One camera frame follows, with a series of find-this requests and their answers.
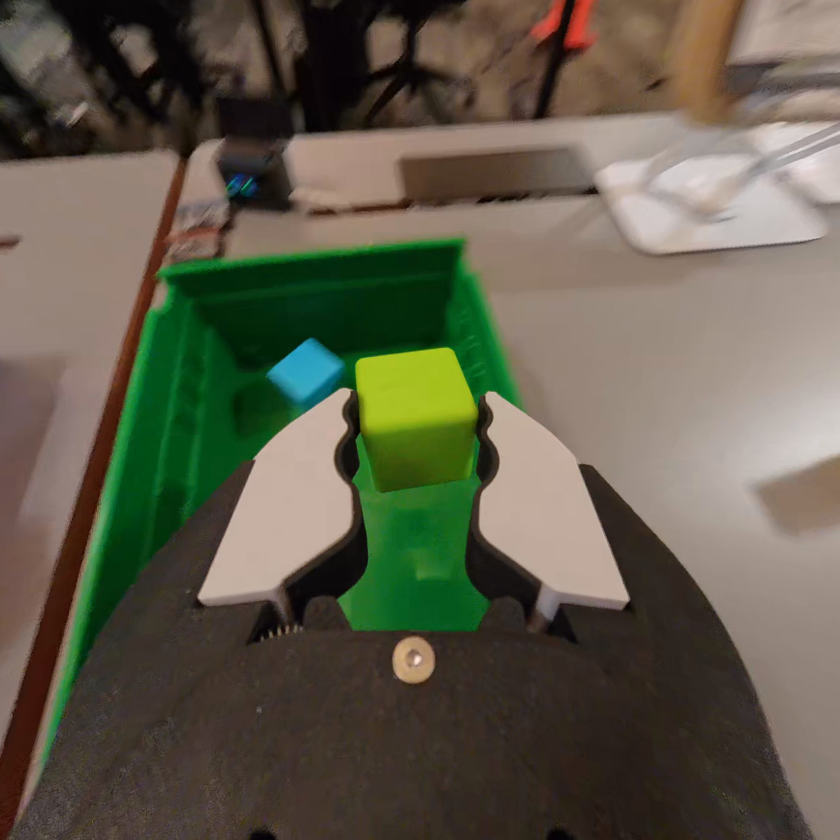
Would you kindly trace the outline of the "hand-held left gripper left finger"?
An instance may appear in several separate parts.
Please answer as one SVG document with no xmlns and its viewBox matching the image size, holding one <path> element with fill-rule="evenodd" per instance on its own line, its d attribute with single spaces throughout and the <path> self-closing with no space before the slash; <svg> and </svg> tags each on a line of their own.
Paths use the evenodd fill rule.
<svg viewBox="0 0 840 840">
<path fill-rule="evenodd" d="M 266 603 L 280 624 L 339 599 L 368 565 L 355 391 L 339 388 L 257 454 L 198 592 L 206 607 Z"/>
</svg>

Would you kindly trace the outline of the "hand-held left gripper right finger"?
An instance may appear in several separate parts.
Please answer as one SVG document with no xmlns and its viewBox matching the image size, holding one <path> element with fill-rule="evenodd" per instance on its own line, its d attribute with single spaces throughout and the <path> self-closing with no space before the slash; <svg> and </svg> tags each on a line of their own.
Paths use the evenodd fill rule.
<svg viewBox="0 0 840 840">
<path fill-rule="evenodd" d="M 500 393 L 479 399 L 466 572 L 487 600 L 547 630 L 569 606 L 613 612 L 631 597 L 573 453 Z"/>
</svg>

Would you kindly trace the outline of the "blue cube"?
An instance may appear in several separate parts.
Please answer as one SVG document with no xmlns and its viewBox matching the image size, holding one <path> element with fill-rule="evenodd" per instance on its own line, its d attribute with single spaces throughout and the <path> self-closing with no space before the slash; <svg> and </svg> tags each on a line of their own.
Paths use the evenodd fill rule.
<svg viewBox="0 0 840 840">
<path fill-rule="evenodd" d="M 304 340 L 266 373 L 266 379 L 301 411 L 307 411 L 341 386 L 345 363 L 315 338 Z"/>
</svg>

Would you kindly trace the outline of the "lime green cube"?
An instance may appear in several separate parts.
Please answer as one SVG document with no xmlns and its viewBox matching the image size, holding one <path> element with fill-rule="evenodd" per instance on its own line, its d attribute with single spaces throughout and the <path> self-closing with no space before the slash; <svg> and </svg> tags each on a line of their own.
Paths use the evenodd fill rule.
<svg viewBox="0 0 840 840">
<path fill-rule="evenodd" d="M 469 477 L 478 408 L 454 350 L 367 356 L 354 372 L 360 432 L 378 491 Z"/>
</svg>

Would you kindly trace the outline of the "green plastic bin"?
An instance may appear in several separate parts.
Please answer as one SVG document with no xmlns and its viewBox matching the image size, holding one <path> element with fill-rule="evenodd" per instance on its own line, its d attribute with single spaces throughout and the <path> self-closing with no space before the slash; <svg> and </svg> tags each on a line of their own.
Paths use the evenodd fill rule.
<svg viewBox="0 0 840 840">
<path fill-rule="evenodd" d="M 341 358 L 350 388 L 358 359 L 449 347 L 474 398 L 524 407 L 462 238 L 199 260 L 159 278 L 165 300 L 144 321 L 40 770 L 79 670 L 139 573 L 300 416 L 266 373 L 304 340 Z"/>
</svg>

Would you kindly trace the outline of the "wood edged grey table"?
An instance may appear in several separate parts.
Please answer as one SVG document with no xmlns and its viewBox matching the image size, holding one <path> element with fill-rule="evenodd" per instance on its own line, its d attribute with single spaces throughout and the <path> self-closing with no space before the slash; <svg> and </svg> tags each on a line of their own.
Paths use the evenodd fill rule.
<svg viewBox="0 0 840 840">
<path fill-rule="evenodd" d="M 2 838 L 48 738 L 185 169 L 168 150 L 2 163 Z"/>
</svg>

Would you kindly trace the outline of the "document stand with white base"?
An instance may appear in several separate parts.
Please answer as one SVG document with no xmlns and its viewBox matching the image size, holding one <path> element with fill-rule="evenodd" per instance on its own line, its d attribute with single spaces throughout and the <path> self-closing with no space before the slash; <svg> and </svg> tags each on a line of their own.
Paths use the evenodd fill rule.
<svg viewBox="0 0 840 840">
<path fill-rule="evenodd" d="M 838 203 L 838 2 L 687 2 L 668 49 L 683 134 L 595 187 L 649 256 L 798 245 Z"/>
</svg>

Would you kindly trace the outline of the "black charger box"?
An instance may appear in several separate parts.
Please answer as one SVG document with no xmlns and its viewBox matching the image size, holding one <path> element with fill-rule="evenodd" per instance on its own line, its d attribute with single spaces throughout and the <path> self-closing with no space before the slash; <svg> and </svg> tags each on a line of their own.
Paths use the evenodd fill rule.
<svg viewBox="0 0 840 840">
<path fill-rule="evenodd" d="M 284 153 L 292 137 L 283 97 L 215 97 L 222 144 L 217 168 L 226 198 L 237 207 L 291 210 L 291 179 Z"/>
</svg>

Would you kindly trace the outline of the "black office chair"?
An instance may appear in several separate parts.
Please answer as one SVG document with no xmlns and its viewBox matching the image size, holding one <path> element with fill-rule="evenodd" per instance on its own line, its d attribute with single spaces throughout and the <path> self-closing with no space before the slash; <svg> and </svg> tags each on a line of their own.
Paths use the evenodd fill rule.
<svg viewBox="0 0 840 840">
<path fill-rule="evenodd" d="M 431 18 L 464 5 L 464 1 L 297 2 L 307 46 L 296 59 L 295 69 L 308 131 L 336 130 L 365 92 L 384 81 L 385 87 L 363 117 L 364 128 L 370 128 L 402 91 L 419 96 L 436 123 L 450 123 L 436 86 L 462 90 L 467 102 L 474 100 L 475 87 L 467 77 L 422 64 L 417 59 L 417 40 Z M 391 64 L 372 70 L 367 36 L 381 16 L 402 23 L 402 52 Z"/>
</svg>

